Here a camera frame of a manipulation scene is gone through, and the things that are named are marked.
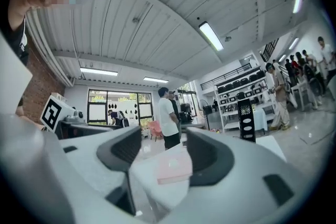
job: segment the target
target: bag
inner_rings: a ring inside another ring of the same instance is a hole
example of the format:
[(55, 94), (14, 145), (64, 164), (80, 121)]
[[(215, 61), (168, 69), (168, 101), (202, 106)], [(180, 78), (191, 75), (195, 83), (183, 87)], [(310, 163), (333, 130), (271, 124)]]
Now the bag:
[(259, 71), (259, 72), (256, 73), (256, 75), (257, 75), (258, 79), (261, 79), (265, 76), (265, 72)]
[(240, 87), (240, 81), (237, 80), (237, 81), (233, 82), (233, 83), (232, 83), (232, 86), (233, 86), (234, 89)]
[(223, 93), (225, 92), (225, 88), (224, 87), (219, 87), (218, 88), (218, 93)]
[(245, 98), (245, 94), (243, 92), (237, 93), (237, 99), (238, 100), (241, 100), (241, 99), (244, 99), (244, 98)]
[(229, 90), (232, 90), (233, 89), (233, 86), (232, 84), (228, 84), (228, 85), (225, 85), (225, 91), (229, 91)]
[(307, 78), (308, 87), (315, 96), (322, 95), (322, 86), (318, 79), (315, 77), (315, 72), (307, 63), (303, 66), (303, 75)]
[(250, 79), (250, 82), (253, 82), (253, 81), (256, 81), (258, 79), (258, 77), (257, 77), (257, 75), (251, 75), (249, 77), (249, 79)]
[(245, 78), (245, 79), (241, 79), (241, 80), (240, 80), (240, 85), (241, 85), (241, 86), (246, 85), (246, 84), (248, 84), (248, 83), (249, 83), (249, 81), (248, 81), (247, 78)]

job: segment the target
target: khaki pants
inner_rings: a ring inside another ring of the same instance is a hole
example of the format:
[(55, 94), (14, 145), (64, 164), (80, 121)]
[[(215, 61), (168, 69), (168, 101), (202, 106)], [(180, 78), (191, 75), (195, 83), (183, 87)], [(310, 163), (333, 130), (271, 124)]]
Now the khaki pants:
[(272, 127), (278, 127), (279, 125), (289, 125), (289, 113), (287, 110), (286, 101), (277, 102), (275, 108), (275, 116), (272, 122)]

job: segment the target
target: desk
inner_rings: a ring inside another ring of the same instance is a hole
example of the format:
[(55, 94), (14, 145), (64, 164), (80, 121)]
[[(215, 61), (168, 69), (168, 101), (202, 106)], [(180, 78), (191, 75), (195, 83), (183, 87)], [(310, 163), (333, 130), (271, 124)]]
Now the desk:
[(292, 91), (299, 91), (299, 95), (300, 95), (300, 102), (301, 102), (301, 110), (304, 111), (304, 107), (305, 104), (303, 103), (303, 96), (302, 96), (302, 92), (303, 91), (307, 91), (307, 83), (306, 81), (303, 81), (301, 83), (296, 84), (294, 87), (291, 88)]
[[(281, 159), (286, 161), (281, 148), (273, 136), (257, 138), (256, 144), (271, 150)], [(159, 185), (156, 180), (156, 167), (159, 163), (159, 157), (172, 155), (180, 151), (186, 151), (186, 148), (182, 147), (182, 144), (144, 161), (134, 163), (130, 169), (130, 173), (135, 176), (144, 188), (157, 220), (160, 220), (168, 212), (175, 208), (187, 195), (189, 180), (164, 185)]]

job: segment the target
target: white wall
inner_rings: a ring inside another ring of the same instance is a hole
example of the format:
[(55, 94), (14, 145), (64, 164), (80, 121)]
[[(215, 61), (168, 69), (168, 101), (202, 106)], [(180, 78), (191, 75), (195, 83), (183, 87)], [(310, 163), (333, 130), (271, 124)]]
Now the white wall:
[(118, 91), (118, 92), (143, 92), (152, 94), (152, 105), (154, 118), (156, 115), (157, 103), (159, 101), (159, 94), (157, 91), (144, 91), (144, 90), (130, 90), (123, 88), (107, 88), (107, 87), (97, 87), (97, 86), (86, 86), (86, 85), (74, 85), (73, 87), (67, 87), (64, 92), (64, 97), (67, 99), (67, 104), (69, 106), (76, 107), (77, 110), (83, 112), (83, 118), (87, 120), (87, 106), (88, 106), (88, 95), (90, 90), (102, 90), (102, 91)]

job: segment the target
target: floor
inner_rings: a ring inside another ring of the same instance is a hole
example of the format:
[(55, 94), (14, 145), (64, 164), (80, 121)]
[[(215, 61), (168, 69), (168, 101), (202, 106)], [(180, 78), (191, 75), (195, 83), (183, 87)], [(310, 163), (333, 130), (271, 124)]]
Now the floor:
[[(311, 105), (305, 111), (297, 109), (290, 112), (291, 128), (286, 131), (267, 131), (283, 151), (287, 162), (301, 171), (309, 180), (314, 180), (321, 172), (331, 146), (331, 134), (335, 130), (335, 104), (331, 97), (322, 100), (323, 105), (313, 110)], [(225, 135), (239, 136), (239, 130), (226, 132)], [(155, 156), (164, 151), (163, 140), (144, 139), (135, 162)], [(148, 199), (135, 178), (130, 178), (137, 218), (147, 223), (156, 223)]]

